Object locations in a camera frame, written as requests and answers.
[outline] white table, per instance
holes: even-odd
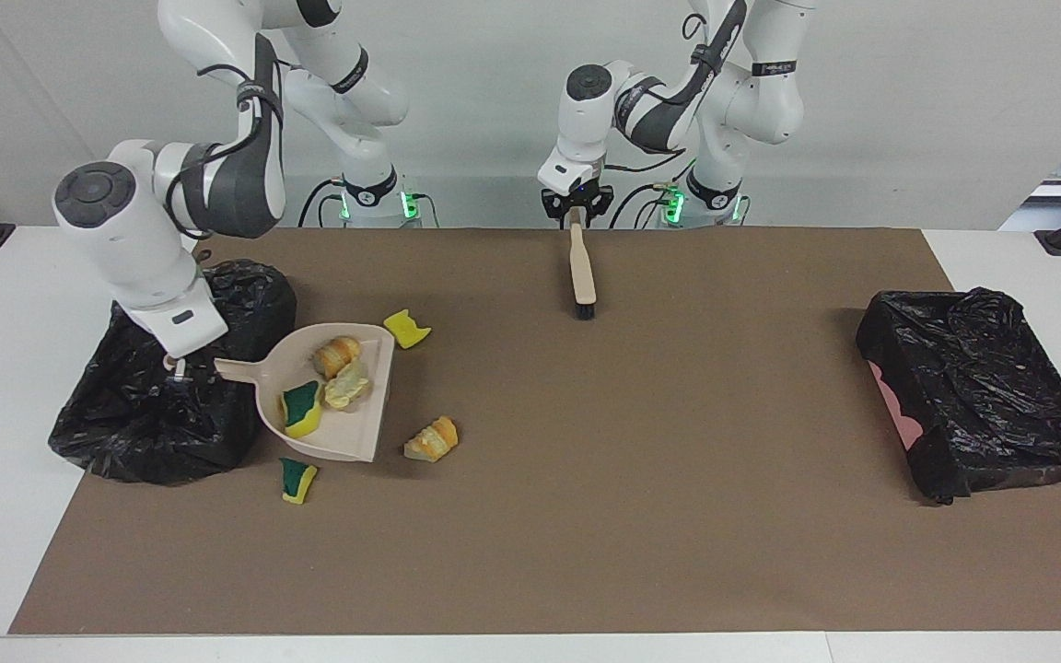
[[[957,290],[1005,290],[1061,372],[1061,259],[1026,233],[926,231]],[[503,660],[1010,663],[1061,660],[1061,632],[707,633],[434,638],[7,638],[81,471],[46,446],[108,319],[108,297],[53,227],[0,248],[0,660]]]

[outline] white dustpan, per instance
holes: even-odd
[[[313,369],[313,353],[336,336],[354,336],[362,344],[360,361],[371,379],[371,389],[346,412],[325,408],[316,431],[300,439],[292,439],[285,434],[281,395],[306,382],[321,380]],[[261,413],[261,420],[292,449],[306,456],[327,460],[370,463],[375,460],[375,449],[379,444],[393,355],[395,337],[387,329],[331,322],[292,332],[273,348],[264,361],[256,364],[218,359],[215,370],[225,381],[247,382],[256,386],[256,409]]]

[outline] pink object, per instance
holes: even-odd
[[[895,429],[900,432],[900,437],[903,440],[903,449],[911,450],[915,442],[923,436],[923,425],[915,419],[910,419],[909,416],[903,415],[903,408],[898,402],[898,396],[895,391],[891,390],[891,387],[887,386],[887,382],[883,382],[883,369],[875,365],[875,362],[868,361],[867,364],[870,365],[870,370],[875,374],[875,381],[879,382],[879,390],[883,394],[883,399],[887,402],[887,409],[891,413],[891,419],[895,420]]]

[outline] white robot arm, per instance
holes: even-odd
[[[198,74],[236,87],[239,138],[227,145],[126,140],[55,190],[59,226],[171,356],[227,332],[180,232],[253,239],[281,221],[282,100],[335,145],[352,213],[403,217],[400,194],[390,194],[399,178],[375,127],[403,121],[407,97],[368,73],[366,50],[333,30],[341,8],[341,0],[160,0],[166,40]],[[282,72],[261,34],[269,29],[283,29],[302,64]]]
[[[648,154],[674,152],[698,119],[701,146],[688,177],[699,211],[725,210],[737,192],[746,163],[744,136],[780,143],[804,116],[796,88],[796,58],[817,0],[690,0],[705,18],[701,40],[682,83],[662,87],[628,63],[585,65],[569,76],[559,110],[559,139],[539,169],[547,187],[543,205],[557,219],[572,206],[590,215],[607,209],[611,190],[598,188],[611,127]],[[726,62],[741,38],[755,64],[752,71]]]

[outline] dustpan handle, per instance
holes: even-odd
[[[215,359],[214,364],[215,372],[219,372],[224,381],[246,382],[248,385],[256,385],[261,377],[260,364],[248,364],[246,361],[231,359]]]

